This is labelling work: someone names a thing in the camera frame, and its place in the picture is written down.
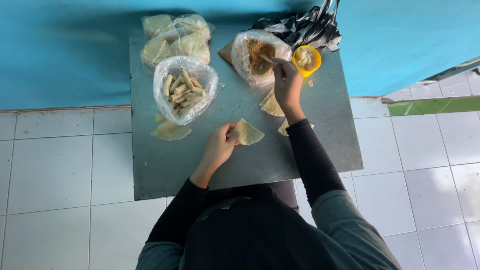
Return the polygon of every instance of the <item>stainless steel tabletop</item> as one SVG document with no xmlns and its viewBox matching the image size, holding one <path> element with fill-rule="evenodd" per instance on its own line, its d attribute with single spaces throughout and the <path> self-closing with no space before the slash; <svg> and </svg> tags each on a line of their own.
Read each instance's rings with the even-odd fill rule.
<svg viewBox="0 0 480 270">
<path fill-rule="evenodd" d="M 277 128 L 284 117 L 267 114 L 258 103 L 269 89 L 252 89 L 217 51 L 239 31 L 216 31 L 210 44 L 210 65 L 225 87 L 207 110 L 188 124 L 193 132 L 179 141 L 151 135 L 159 113 L 153 100 L 153 77 L 140 60 L 143 32 L 130 35 L 133 175 L 135 200 L 174 196 L 198 165 L 210 131 L 227 121 L 244 118 L 265 133 L 251 146 L 235 147 L 231 158 L 214 174 L 211 189 L 299 178 L 288 137 Z M 363 169 L 360 147 L 348 100 L 340 53 L 320 50 L 322 65 L 304 80 L 300 102 L 314 131 L 339 172 Z M 309 87 L 308 80 L 313 80 Z"/>
</svg>

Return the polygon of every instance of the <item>clear plastic bag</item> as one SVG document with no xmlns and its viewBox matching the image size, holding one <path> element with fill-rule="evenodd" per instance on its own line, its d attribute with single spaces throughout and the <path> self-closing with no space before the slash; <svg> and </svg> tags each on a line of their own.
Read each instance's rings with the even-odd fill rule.
<svg viewBox="0 0 480 270">
<path fill-rule="evenodd" d="M 175 29 L 172 25 L 172 22 L 176 17 L 168 14 L 159 14 L 155 16 L 145 16 L 140 20 L 142 21 L 142 28 L 144 29 L 145 37 L 147 39 L 152 39 L 160 32 L 170 31 Z"/>
<path fill-rule="evenodd" d="M 213 25 L 198 14 L 186 14 L 177 18 L 160 14 L 143 17 L 145 37 L 149 41 L 140 53 L 142 62 L 154 69 L 163 60 L 176 56 L 193 56 L 205 64 L 210 62 L 208 41 Z"/>
<path fill-rule="evenodd" d="M 260 55 L 249 55 L 248 47 L 251 48 L 257 45 L 250 45 L 254 41 L 259 41 L 258 46 L 263 46 L 264 44 L 273 45 L 275 52 L 272 52 L 272 55 L 267 55 L 269 58 L 276 57 L 290 61 L 292 59 L 292 49 L 287 43 L 264 30 L 254 29 L 241 32 L 237 35 L 233 42 L 231 52 L 233 68 L 251 86 L 260 88 L 273 84 L 275 77 L 271 63 L 260 58 Z M 271 50 L 268 49 L 260 49 L 259 51 L 266 53 L 271 52 Z"/>
<path fill-rule="evenodd" d="M 177 116 L 173 106 L 164 95 L 164 83 L 169 74 L 177 78 L 185 70 L 190 77 L 195 77 L 205 89 L 206 96 L 190 110 Z M 173 56 L 163 60 L 155 68 L 153 96 L 157 107 L 165 118 L 177 125 L 186 125 L 200 116 L 215 98 L 223 84 L 218 83 L 218 73 L 211 66 L 191 56 Z"/>
</svg>

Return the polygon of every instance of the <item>blue wall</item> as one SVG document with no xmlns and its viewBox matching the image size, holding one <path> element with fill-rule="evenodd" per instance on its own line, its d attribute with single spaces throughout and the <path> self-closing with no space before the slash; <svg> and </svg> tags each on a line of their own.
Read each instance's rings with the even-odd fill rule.
<svg viewBox="0 0 480 270">
<path fill-rule="evenodd" d="M 199 3 L 2 0 L 0 110 L 129 103 L 128 33 L 145 14 L 196 12 L 219 28 L 246 29 L 267 12 L 321 1 Z M 453 7 L 446 0 L 342 0 L 337 20 L 350 96 L 388 94 L 479 56 L 478 10 L 477 0 Z"/>
</svg>

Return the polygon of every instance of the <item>hand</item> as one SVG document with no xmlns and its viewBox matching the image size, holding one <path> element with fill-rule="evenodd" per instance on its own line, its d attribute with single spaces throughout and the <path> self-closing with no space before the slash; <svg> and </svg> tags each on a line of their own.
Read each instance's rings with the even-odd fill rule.
<svg viewBox="0 0 480 270">
<path fill-rule="evenodd" d="M 227 134 L 237 122 L 226 122 L 208 134 L 204 154 L 197 169 L 190 176 L 196 186 L 207 188 L 213 173 L 232 155 L 233 148 L 239 143 L 238 134 Z"/>
<path fill-rule="evenodd" d="M 292 61 L 273 58 L 275 73 L 275 98 L 287 117 L 289 125 L 305 119 L 300 107 L 300 90 L 303 76 Z"/>
</svg>

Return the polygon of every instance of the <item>brown filling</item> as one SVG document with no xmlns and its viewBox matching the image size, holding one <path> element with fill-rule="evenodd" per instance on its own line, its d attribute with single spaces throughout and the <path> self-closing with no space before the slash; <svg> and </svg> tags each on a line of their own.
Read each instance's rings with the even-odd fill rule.
<svg viewBox="0 0 480 270">
<path fill-rule="evenodd" d="M 275 47 L 272 44 L 266 44 L 255 39 L 247 40 L 248 67 L 252 75 L 264 76 L 272 73 L 272 64 L 261 58 L 260 55 L 266 55 L 272 59 L 275 57 Z"/>
</svg>

